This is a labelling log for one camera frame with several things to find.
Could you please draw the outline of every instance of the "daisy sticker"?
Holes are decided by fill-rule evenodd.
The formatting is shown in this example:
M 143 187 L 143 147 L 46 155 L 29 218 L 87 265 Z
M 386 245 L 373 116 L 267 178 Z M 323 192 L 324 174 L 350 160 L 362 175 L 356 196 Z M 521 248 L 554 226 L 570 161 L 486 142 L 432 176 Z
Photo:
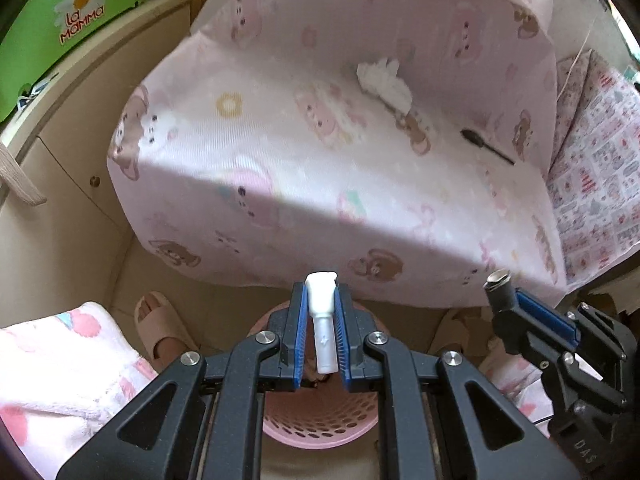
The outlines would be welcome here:
M 105 0 L 62 0 L 54 7 L 54 24 L 60 27 L 60 43 L 76 35 L 83 27 L 104 14 Z

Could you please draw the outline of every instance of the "toes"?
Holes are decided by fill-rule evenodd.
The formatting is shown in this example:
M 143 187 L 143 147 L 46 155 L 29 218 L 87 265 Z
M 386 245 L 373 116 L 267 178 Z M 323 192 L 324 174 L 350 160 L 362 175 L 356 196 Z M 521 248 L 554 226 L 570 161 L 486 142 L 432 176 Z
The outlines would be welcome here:
M 145 300 L 142 300 L 142 302 L 140 303 L 140 308 L 138 309 L 138 322 L 145 319 L 145 317 L 148 316 L 150 312 L 151 309 L 149 308 L 148 304 Z
M 155 308 L 160 307 L 158 298 L 156 298 L 153 294 L 145 294 L 145 303 L 148 305 L 149 312 L 151 312 Z

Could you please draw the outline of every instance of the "blue gripper pad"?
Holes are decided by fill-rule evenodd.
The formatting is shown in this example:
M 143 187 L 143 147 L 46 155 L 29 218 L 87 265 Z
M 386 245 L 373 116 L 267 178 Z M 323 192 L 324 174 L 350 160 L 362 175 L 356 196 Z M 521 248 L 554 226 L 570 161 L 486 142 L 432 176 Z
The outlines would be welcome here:
M 298 330 L 296 332 L 296 352 L 293 363 L 293 384 L 295 389 L 300 387 L 302 373 L 305 368 L 305 347 L 306 347 L 306 324 L 309 319 L 309 304 L 306 285 L 302 290 L 302 300 L 300 301 L 300 313 L 298 314 Z
M 334 307 L 334 332 L 335 332 L 335 345 L 338 355 L 338 369 L 342 376 L 342 383 L 344 387 L 349 389 L 351 383 L 351 359 L 349 355 L 349 345 L 347 343 L 347 327 L 344 321 L 344 312 L 342 310 L 342 302 L 340 301 L 340 291 L 338 287 L 335 287 L 334 292 L 335 307 Z
M 516 290 L 516 298 L 519 307 L 531 317 L 538 320 L 549 330 L 561 337 L 574 348 L 580 343 L 580 334 L 575 326 L 572 326 L 564 316 L 555 310 L 547 308 L 545 305 L 530 297 L 520 289 Z

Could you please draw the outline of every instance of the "slipper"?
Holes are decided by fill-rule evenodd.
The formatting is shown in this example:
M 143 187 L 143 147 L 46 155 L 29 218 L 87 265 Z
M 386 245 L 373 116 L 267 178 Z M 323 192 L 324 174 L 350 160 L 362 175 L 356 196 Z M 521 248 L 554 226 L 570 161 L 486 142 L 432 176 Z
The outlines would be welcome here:
M 142 321 L 139 321 L 140 307 L 145 300 L 143 296 L 136 303 L 136 308 L 133 311 L 133 319 L 138 335 L 151 360 L 153 362 L 158 360 L 154 354 L 154 349 L 165 337 L 178 339 L 191 350 L 198 351 L 198 346 L 189 335 L 188 330 L 169 300 L 160 292 L 153 291 L 149 294 L 158 300 L 160 307 L 154 308 Z

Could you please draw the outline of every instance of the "fluffy pink towel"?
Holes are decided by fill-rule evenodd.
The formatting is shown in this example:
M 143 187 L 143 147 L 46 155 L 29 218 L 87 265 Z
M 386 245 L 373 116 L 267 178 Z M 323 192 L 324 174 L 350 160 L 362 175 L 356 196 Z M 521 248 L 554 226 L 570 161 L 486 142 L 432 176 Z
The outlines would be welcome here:
M 97 303 L 0 330 L 0 418 L 44 480 L 156 375 Z

